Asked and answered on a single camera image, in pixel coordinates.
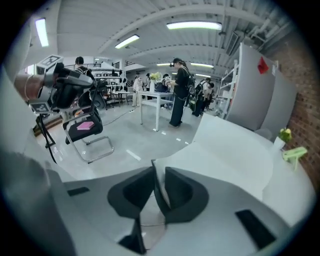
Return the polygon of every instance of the flower vase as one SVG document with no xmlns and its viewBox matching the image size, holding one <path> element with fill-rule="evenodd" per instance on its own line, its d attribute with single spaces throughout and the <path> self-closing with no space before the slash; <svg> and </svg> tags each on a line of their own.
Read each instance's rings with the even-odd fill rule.
<svg viewBox="0 0 320 256">
<path fill-rule="evenodd" d="M 155 92 L 155 81 L 151 80 L 150 81 L 150 93 L 154 93 Z"/>
<path fill-rule="evenodd" d="M 273 148 L 275 150 L 279 150 L 280 151 L 285 146 L 285 144 L 286 143 L 282 139 L 280 139 L 279 137 L 276 137 L 276 139 L 275 139 L 275 141 L 273 143 Z"/>
</svg>

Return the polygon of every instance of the pink book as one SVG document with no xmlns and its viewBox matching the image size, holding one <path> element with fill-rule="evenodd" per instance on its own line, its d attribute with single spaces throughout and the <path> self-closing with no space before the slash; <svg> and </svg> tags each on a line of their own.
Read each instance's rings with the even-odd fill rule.
<svg viewBox="0 0 320 256">
<path fill-rule="evenodd" d="M 77 127 L 77 130 L 80 131 L 80 130 L 90 130 L 93 126 L 95 125 L 94 122 L 90 121 L 90 122 L 83 122 L 82 124 L 80 124 L 78 127 Z"/>
</svg>

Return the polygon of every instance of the gray floor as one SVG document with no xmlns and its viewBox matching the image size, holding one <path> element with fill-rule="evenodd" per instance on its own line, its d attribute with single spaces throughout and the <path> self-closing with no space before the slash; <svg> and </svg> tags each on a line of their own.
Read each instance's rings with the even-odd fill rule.
<svg viewBox="0 0 320 256">
<path fill-rule="evenodd" d="M 201 117 L 191 115 L 191 110 L 185 108 L 181 126 L 179 128 L 169 127 L 171 111 L 161 109 L 159 132 L 156 132 L 154 131 L 156 127 L 154 107 L 143 106 L 142 125 L 139 108 L 129 112 L 132 109 L 132 106 L 123 104 L 121 107 L 115 106 L 100 113 L 105 125 L 103 132 L 85 140 L 90 141 L 101 136 L 109 136 L 114 146 L 114 153 L 91 164 L 80 161 L 73 147 L 66 145 L 66 135 L 61 124 L 50 129 L 49 133 L 56 142 L 56 145 L 51 148 L 57 164 L 76 180 L 94 179 L 148 167 L 151 166 L 152 159 L 168 157 L 190 144 L 201 121 Z M 40 135 L 37 139 L 44 148 L 43 136 Z M 86 159 L 94 158 L 110 150 L 106 140 L 89 146 L 82 141 L 77 141 L 75 145 Z M 165 233 L 163 224 L 165 219 L 153 193 L 142 210 L 140 218 L 144 245 L 147 250 L 150 250 Z"/>
</svg>

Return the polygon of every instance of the black hair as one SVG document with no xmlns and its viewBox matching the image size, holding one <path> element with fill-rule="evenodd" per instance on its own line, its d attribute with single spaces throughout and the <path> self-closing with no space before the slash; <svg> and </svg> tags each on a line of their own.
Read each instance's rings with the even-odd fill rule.
<svg viewBox="0 0 320 256">
<path fill-rule="evenodd" d="M 180 58 L 174 58 L 173 59 L 173 64 L 175 64 L 175 63 L 181 64 L 182 66 L 184 66 L 186 68 L 186 70 L 189 71 L 189 68 L 187 67 L 187 64 L 186 64 L 186 62 L 184 60 L 182 60 Z"/>
<path fill-rule="evenodd" d="M 75 59 L 75 64 L 77 65 L 82 65 L 84 63 L 85 63 L 84 58 L 82 58 L 81 56 Z"/>
</svg>

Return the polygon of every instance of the floor marking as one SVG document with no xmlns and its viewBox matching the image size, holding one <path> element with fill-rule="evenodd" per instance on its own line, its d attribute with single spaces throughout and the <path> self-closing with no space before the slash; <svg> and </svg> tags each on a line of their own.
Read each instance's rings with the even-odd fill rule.
<svg viewBox="0 0 320 256">
<path fill-rule="evenodd" d="M 141 158 L 139 156 L 137 156 L 135 153 L 131 152 L 130 150 L 126 150 L 126 152 L 131 155 L 132 157 L 134 157 L 135 159 L 137 159 L 138 161 L 141 160 Z"/>
</svg>

